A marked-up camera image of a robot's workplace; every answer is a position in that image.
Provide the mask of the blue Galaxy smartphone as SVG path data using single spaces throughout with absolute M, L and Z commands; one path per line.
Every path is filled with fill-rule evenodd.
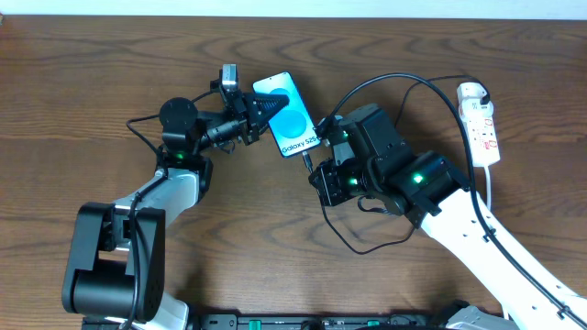
M 285 95 L 289 99 L 289 104 L 269 122 L 275 143 L 284 158 L 290 158 L 320 144 L 313 120 L 289 72 L 284 71 L 256 81 L 252 88 L 257 94 Z

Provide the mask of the white power strip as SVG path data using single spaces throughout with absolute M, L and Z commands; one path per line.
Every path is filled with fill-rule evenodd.
M 481 99 L 481 104 L 486 105 L 483 97 L 487 91 L 477 82 L 464 82 L 457 89 L 457 96 L 460 101 L 464 98 Z M 470 143 L 471 157 L 474 167 L 489 167 L 498 162 L 500 152 L 498 148 L 497 136 L 495 133 L 493 117 L 485 118 L 477 122 L 463 122 L 467 139 Z

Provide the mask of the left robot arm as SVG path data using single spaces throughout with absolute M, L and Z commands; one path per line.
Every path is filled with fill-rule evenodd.
M 209 189 L 210 148 L 259 140 L 270 120 L 289 104 L 283 94 L 243 93 L 220 81 L 221 112 L 200 111 L 175 97 L 156 114 L 162 143 L 153 177 L 112 203 L 88 202 L 78 211 L 64 274 L 61 303 L 88 325 L 112 329 L 191 329 L 186 302 L 164 289 L 167 227 L 202 200 Z

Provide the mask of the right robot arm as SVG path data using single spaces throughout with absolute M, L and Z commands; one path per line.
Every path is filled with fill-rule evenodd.
M 309 181 L 322 205 L 379 200 L 389 214 L 406 217 L 459 259 L 519 328 L 585 328 L 585 298 L 507 231 L 453 163 L 434 151 L 415 154 L 378 105 L 321 126 L 333 156 Z

